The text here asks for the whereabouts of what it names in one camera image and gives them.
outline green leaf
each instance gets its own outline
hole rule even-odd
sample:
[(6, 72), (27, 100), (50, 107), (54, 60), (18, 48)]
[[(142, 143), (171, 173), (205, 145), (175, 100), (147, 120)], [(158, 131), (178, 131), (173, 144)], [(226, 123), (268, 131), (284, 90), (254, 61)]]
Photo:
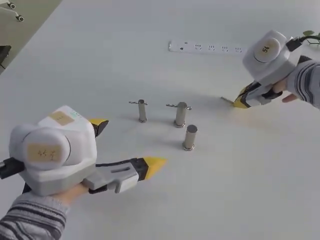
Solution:
[(304, 31), (302, 34), (305, 35), (305, 36), (310, 36), (310, 35), (312, 35), (314, 33), (315, 33), (314, 31), (308, 30), (308, 31)]

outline wrist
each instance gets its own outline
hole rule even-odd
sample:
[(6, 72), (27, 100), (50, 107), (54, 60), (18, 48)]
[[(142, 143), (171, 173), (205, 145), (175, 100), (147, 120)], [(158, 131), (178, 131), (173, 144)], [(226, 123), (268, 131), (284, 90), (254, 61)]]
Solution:
[(83, 184), (78, 184), (67, 191), (60, 192), (57, 194), (52, 195), (54, 199), (62, 202), (65, 205), (72, 204), (78, 197), (81, 195), (88, 193), (89, 188), (84, 186)]

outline chair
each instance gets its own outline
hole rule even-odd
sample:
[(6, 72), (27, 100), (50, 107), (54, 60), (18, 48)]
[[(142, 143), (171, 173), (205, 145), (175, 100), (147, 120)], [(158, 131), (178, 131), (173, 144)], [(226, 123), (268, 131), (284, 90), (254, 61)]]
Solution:
[(0, 12), (4, 11), (4, 12), (10, 12), (15, 14), (15, 18), (19, 21), (19, 22), (23, 22), (25, 20), (25, 18), (21, 15), (19, 15), (16, 11), (14, 11), (13, 9), (16, 8), (16, 5), (12, 2), (10, 2), (9, 0), (0, 0), (0, 5), (1, 4), (7, 4), (9, 8), (11, 9), (7, 9), (3, 6), (0, 6)]

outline finger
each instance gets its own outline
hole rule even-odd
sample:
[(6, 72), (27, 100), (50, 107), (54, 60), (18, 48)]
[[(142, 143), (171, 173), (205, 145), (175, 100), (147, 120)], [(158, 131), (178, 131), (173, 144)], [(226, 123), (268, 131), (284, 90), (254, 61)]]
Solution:
[(292, 102), (294, 100), (296, 100), (298, 97), (294, 94), (290, 94), (289, 96), (286, 96), (284, 99), (282, 99), (283, 103), (289, 103)]
[(286, 88), (287, 88), (287, 80), (284, 79), (284, 80), (278, 81), (278, 82), (272, 87), (272, 90), (273, 90), (275, 93), (280, 93), (280, 92), (286, 90)]

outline metal cylinder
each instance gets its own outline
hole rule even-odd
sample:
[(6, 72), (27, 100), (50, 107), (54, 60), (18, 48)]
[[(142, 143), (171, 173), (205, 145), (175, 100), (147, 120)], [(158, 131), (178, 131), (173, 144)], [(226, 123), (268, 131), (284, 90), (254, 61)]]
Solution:
[(195, 139), (198, 128), (195, 125), (189, 125), (186, 128), (185, 139), (182, 144), (184, 150), (191, 151), (195, 148)]
[(140, 99), (138, 101), (138, 107), (139, 107), (139, 122), (145, 123), (147, 121), (145, 100)]
[(179, 102), (176, 107), (177, 107), (177, 110), (176, 110), (174, 125), (177, 128), (183, 128), (186, 125), (185, 119), (186, 119), (186, 112), (187, 112), (188, 105), (185, 102)]

